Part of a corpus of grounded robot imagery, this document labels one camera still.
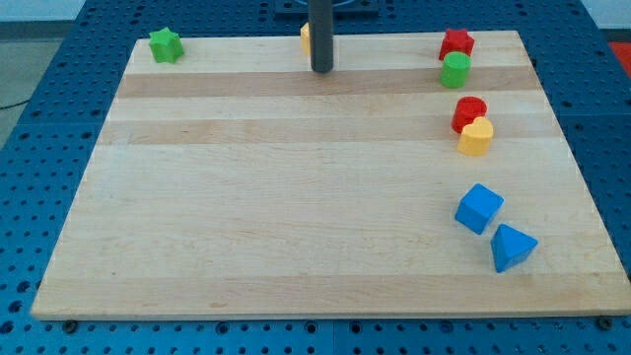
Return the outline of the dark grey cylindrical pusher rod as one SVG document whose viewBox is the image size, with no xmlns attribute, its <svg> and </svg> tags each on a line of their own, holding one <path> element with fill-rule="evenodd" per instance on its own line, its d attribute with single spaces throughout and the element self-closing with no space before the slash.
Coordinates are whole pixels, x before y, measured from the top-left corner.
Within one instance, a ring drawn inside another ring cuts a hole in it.
<svg viewBox="0 0 631 355">
<path fill-rule="evenodd" d="M 333 68 L 333 6 L 331 0 L 309 0 L 312 70 L 325 74 Z"/>
</svg>

